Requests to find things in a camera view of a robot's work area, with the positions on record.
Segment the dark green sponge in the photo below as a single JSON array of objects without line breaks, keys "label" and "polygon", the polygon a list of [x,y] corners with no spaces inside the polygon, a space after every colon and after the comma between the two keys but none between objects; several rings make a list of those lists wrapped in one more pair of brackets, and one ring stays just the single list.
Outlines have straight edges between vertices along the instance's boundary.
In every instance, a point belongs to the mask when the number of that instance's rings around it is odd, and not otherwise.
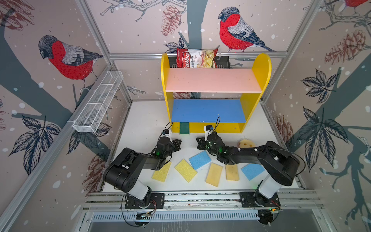
[{"label": "dark green sponge", "polygon": [[180,122],[180,134],[190,134],[188,122]]}]

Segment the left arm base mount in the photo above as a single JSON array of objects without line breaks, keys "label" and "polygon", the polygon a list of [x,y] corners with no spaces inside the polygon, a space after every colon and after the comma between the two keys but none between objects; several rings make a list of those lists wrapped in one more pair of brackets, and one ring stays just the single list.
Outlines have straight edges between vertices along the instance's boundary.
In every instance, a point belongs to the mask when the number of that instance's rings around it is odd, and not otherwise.
[{"label": "left arm base mount", "polygon": [[164,193],[147,194],[143,200],[140,200],[130,194],[124,200],[125,209],[163,209]]}]

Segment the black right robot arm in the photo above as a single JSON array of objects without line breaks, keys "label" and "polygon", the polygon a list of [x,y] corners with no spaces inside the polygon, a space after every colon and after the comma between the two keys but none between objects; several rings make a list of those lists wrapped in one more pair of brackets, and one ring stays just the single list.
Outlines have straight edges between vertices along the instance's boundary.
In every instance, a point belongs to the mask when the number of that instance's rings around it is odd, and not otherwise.
[{"label": "black right robot arm", "polygon": [[256,196],[271,199],[281,187],[292,185],[300,166],[300,161],[292,153],[273,141],[252,148],[226,146],[211,128],[211,125],[205,126],[205,136],[196,138],[197,149],[206,150],[225,165],[261,165],[268,172],[268,176],[259,184]]}]

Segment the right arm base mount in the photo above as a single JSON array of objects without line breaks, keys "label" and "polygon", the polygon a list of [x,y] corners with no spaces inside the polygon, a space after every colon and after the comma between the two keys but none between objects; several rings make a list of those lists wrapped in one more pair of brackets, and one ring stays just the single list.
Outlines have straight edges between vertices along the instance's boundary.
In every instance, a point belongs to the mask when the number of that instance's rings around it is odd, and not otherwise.
[{"label": "right arm base mount", "polygon": [[280,208],[281,204],[279,201],[278,194],[275,193],[272,198],[266,198],[262,194],[257,192],[240,192],[240,200],[243,208],[256,208],[256,207],[268,207],[268,208]]}]

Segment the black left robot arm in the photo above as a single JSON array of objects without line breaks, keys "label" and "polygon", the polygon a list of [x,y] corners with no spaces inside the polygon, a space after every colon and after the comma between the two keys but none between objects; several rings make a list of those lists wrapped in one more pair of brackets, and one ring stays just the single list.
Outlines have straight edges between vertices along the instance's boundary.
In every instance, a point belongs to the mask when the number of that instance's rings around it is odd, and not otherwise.
[{"label": "black left robot arm", "polygon": [[170,162],[174,152],[181,150],[181,143],[180,139],[172,139],[171,130],[164,129],[151,153],[139,153],[125,148],[106,168],[103,181],[147,206],[151,201],[152,190],[138,180],[141,171],[159,171]]}]

